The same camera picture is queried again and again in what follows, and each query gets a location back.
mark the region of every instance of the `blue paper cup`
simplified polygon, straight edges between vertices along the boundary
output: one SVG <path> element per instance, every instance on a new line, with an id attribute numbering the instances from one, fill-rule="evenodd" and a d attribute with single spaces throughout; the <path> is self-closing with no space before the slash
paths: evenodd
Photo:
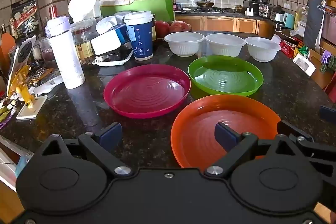
<path id="1" fill-rule="evenodd" d="M 136 60 L 144 61 L 153 57 L 152 19 L 150 11 L 133 12 L 125 16 L 124 22 Z"/>

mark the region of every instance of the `orange plate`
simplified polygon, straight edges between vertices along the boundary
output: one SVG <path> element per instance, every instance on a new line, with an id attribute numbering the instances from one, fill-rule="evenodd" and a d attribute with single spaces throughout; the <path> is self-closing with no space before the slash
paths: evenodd
<path id="1" fill-rule="evenodd" d="M 215 125 L 225 124 L 238 133 L 250 132 L 273 139 L 281 119 L 262 103 L 239 95 L 212 95 L 186 106 L 176 117 L 170 143 L 181 167 L 209 167 L 226 151 L 215 140 Z"/>

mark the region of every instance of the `plastic jug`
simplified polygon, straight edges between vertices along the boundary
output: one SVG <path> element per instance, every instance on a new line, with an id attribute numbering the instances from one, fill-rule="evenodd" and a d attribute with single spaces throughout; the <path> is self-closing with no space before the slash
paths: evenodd
<path id="1" fill-rule="evenodd" d="M 285 23 L 286 28 L 294 28 L 294 15 L 290 13 L 285 13 L 283 15 L 283 22 Z"/>

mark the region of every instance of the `purple glove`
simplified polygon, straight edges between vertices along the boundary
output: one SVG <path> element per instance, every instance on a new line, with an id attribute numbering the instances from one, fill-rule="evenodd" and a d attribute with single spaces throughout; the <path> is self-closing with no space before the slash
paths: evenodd
<path id="1" fill-rule="evenodd" d="M 327 64 L 330 56 L 331 56 L 331 53 L 329 51 L 325 50 L 323 52 L 323 55 L 322 55 L 322 58 L 321 58 L 321 63 Z"/>

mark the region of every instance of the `snack package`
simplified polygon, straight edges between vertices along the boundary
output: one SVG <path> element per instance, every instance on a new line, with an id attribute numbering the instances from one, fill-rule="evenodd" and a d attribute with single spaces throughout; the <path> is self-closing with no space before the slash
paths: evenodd
<path id="1" fill-rule="evenodd" d="M 38 34 L 39 22 L 36 0 L 21 0 L 11 5 L 14 27 L 19 38 Z"/>

